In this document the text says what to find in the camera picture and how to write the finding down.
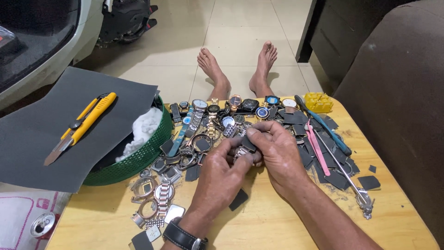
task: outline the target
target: white cotton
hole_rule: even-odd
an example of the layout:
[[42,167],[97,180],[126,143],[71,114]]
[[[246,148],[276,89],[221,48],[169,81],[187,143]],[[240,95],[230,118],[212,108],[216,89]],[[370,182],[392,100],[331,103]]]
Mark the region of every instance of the white cotton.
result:
[[116,157],[115,162],[125,159],[130,154],[140,149],[143,144],[153,136],[154,132],[156,132],[162,119],[162,115],[160,109],[151,108],[146,114],[139,116],[133,123],[134,140],[125,146],[123,155]]

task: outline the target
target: can lid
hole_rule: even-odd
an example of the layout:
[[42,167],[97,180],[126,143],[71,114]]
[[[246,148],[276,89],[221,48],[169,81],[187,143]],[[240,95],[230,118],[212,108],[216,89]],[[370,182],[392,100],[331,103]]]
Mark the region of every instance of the can lid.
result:
[[40,237],[46,234],[54,226],[56,216],[51,212],[46,212],[31,224],[31,236]]

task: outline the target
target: wooden table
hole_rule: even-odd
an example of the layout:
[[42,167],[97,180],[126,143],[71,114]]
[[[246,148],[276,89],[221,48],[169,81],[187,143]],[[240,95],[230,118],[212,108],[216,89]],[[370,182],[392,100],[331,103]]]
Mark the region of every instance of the wooden table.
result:
[[[371,220],[363,218],[351,188],[343,192],[330,184],[319,184],[322,190],[382,248],[439,249],[398,183],[338,101],[334,101],[329,116],[354,151],[352,159],[361,173],[352,177],[353,181],[360,186],[357,177],[375,175],[382,190],[369,191],[370,197],[376,198]],[[377,167],[375,174],[368,170],[370,164]],[[308,174],[318,182],[316,172],[311,170]],[[142,231],[130,219],[138,208],[130,201],[130,186],[136,179],[134,176],[113,185],[82,186],[78,194],[72,195],[47,249],[129,249],[132,237]],[[182,177],[175,185],[173,203],[188,208],[196,185],[197,181],[185,182]],[[249,200],[234,212],[225,209],[214,221],[208,234],[213,244],[210,249],[317,249],[297,214],[274,191],[267,171],[252,169],[243,188]],[[161,238],[153,242],[156,250],[162,244]]]

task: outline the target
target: foot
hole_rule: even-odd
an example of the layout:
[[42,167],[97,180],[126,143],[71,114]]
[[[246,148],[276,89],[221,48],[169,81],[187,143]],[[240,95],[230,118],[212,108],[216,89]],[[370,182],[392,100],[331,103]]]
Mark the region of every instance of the foot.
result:
[[273,66],[273,63],[277,58],[277,48],[271,44],[271,41],[266,41],[259,53],[256,72],[251,77],[249,83],[251,91],[256,92],[258,88],[268,87],[268,72],[270,72],[271,66]]
[[205,72],[205,74],[213,80],[216,84],[215,87],[223,87],[229,92],[231,88],[230,82],[219,67],[216,58],[207,48],[200,49],[199,55],[197,56],[197,63],[199,63],[199,67]]

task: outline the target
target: yellow utility knife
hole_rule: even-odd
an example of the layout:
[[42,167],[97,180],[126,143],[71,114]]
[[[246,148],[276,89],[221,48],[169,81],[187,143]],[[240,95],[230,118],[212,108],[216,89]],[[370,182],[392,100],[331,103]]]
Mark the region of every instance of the yellow utility knife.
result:
[[79,117],[77,117],[77,120],[69,125],[68,130],[63,134],[60,142],[48,157],[46,157],[44,165],[50,165],[57,160],[60,154],[69,146],[74,146],[97,118],[114,102],[116,97],[117,95],[112,92],[100,95],[92,100]]

